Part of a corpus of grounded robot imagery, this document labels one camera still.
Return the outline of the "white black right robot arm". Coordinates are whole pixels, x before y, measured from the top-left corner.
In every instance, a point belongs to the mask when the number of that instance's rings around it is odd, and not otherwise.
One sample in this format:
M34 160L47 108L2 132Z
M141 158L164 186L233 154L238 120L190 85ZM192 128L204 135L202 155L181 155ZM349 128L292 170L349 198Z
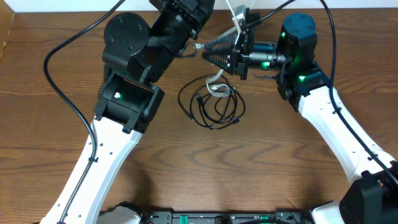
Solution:
M396 223L397 161L380 148L353 118L315 61L315 21L288 15L277 42L254 40L262 17L245 6L232 11L234 27L204 45L203 58L246 79L249 69L275 70L283 100L300 113L328 144L349 182L338 202L308 211L304 223Z

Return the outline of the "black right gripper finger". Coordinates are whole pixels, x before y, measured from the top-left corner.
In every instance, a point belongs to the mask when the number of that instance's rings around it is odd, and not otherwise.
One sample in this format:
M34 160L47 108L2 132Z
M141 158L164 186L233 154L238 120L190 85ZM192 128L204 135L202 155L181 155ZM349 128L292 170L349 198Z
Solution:
M228 74L233 74L233 48L223 47L219 49L206 50L202 53L202 58Z
M226 32L224 32L223 34L221 34L216 39L209 40L207 43L205 43L204 49L211 50L214 48L214 46L224 44L224 43L234 44L237 37L238 37L238 30L236 27L232 27L229 30L227 30Z

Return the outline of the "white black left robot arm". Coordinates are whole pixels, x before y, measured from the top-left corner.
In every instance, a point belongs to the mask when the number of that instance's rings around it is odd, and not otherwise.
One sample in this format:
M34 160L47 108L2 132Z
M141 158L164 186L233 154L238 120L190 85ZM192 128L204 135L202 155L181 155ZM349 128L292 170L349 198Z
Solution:
M156 85L213 12L209 0L152 0L152 25L133 12L110 9L102 54L104 78L88 139L62 193L43 223L96 223L127 156L153 120L164 92Z

